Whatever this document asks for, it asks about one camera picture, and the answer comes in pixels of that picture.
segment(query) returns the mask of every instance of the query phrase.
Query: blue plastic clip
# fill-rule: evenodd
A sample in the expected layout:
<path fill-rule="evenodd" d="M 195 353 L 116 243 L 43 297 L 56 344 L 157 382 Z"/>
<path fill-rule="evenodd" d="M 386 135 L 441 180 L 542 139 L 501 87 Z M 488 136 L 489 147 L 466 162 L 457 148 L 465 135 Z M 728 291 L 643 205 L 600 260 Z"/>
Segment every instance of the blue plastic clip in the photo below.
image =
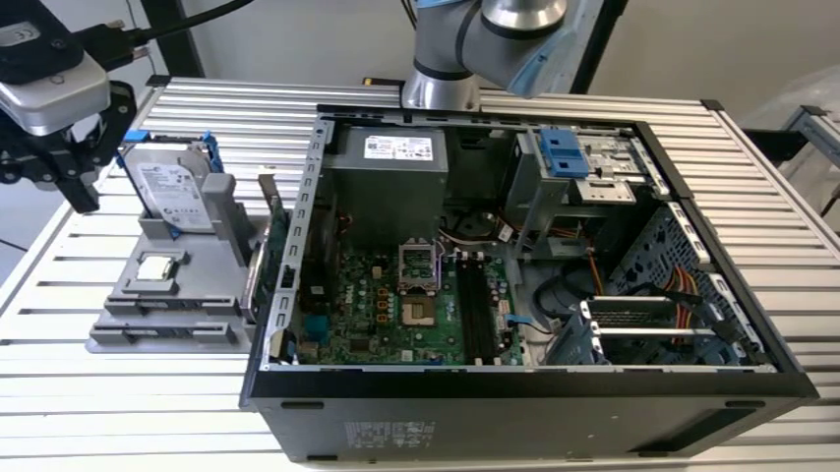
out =
<path fill-rule="evenodd" d="M 572 130 L 540 130 L 540 148 L 555 177 L 581 179 L 589 175 L 589 164 Z"/>
<path fill-rule="evenodd" d="M 146 143 L 153 139 L 153 134 L 146 130 L 129 130 L 122 140 L 126 143 Z"/>
<path fill-rule="evenodd" d="M 206 131 L 201 140 L 207 144 L 207 151 L 210 152 L 210 169 L 213 169 L 213 172 L 225 172 L 222 155 L 219 155 L 219 142 L 215 141 L 215 136 Z"/>

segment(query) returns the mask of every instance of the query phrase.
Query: white wall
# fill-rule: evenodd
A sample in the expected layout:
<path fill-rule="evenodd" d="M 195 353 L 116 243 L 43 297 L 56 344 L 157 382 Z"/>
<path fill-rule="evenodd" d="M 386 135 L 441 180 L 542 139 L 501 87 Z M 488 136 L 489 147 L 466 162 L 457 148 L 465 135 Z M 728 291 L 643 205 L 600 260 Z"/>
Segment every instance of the white wall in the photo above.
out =
<path fill-rule="evenodd" d="M 631 0 L 592 93 L 716 98 L 748 113 L 840 63 L 838 0 Z"/>
<path fill-rule="evenodd" d="M 183 0 L 194 15 L 227 0 Z M 313 85 L 404 79 L 414 31 L 398 0 L 257 0 L 193 29 L 207 77 Z"/>

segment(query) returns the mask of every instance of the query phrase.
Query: sticker label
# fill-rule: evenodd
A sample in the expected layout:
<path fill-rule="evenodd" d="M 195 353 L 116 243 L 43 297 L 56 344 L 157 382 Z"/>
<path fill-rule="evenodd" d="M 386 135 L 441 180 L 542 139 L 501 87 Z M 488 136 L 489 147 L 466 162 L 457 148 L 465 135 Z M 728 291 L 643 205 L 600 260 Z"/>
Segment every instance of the sticker label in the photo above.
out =
<path fill-rule="evenodd" d="M 510 236 L 513 236 L 513 228 L 505 225 L 498 232 L 498 239 L 501 240 L 501 242 L 506 243 L 508 241 L 510 241 Z"/>
<path fill-rule="evenodd" d="M 207 208 L 193 174 L 178 164 L 142 163 L 141 189 L 151 197 L 161 217 L 182 231 L 211 230 Z"/>
<path fill-rule="evenodd" d="M 356 449 L 384 447 L 425 448 L 432 446 L 433 421 L 345 422 L 346 442 Z"/>
<path fill-rule="evenodd" d="M 369 136 L 365 139 L 365 158 L 433 160 L 432 138 Z"/>

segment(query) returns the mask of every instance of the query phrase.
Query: blue connector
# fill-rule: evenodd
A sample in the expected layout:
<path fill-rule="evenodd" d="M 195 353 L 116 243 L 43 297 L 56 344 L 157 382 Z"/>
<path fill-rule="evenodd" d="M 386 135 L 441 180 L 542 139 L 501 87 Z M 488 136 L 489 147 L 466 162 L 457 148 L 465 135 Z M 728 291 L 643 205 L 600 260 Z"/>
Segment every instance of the blue connector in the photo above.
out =
<path fill-rule="evenodd" d="M 540 149 L 555 177 L 581 179 L 589 175 L 589 164 L 572 130 L 540 130 Z"/>
<path fill-rule="evenodd" d="M 504 316 L 505 323 L 508 325 L 532 325 L 534 323 L 534 319 L 530 317 L 522 317 L 514 314 L 508 314 Z"/>
<path fill-rule="evenodd" d="M 205 132 L 201 140 L 207 145 L 210 152 L 210 169 L 213 172 L 225 172 L 225 165 L 222 164 L 222 156 L 219 155 L 219 142 L 215 141 L 215 136 L 210 132 Z"/>

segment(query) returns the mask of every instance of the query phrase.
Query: wire bundle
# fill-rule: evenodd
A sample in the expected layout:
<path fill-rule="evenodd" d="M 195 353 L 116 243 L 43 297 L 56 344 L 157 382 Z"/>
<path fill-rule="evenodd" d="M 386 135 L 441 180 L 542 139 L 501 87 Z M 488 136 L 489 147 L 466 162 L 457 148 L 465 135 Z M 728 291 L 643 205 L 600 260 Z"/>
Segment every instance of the wire bundle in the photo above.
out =
<path fill-rule="evenodd" d="M 668 284 L 665 285 L 665 290 L 671 290 L 675 288 L 680 293 L 691 293 L 692 295 L 700 295 L 700 290 L 697 289 L 697 281 L 692 274 L 683 267 L 676 266 L 673 268 L 673 272 L 671 273 L 671 279 L 668 280 Z M 676 327 L 677 329 L 688 329 L 692 327 L 692 312 L 680 305 L 676 304 Z M 681 341 L 681 339 L 672 339 L 672 342 L 676 344 Z"/>

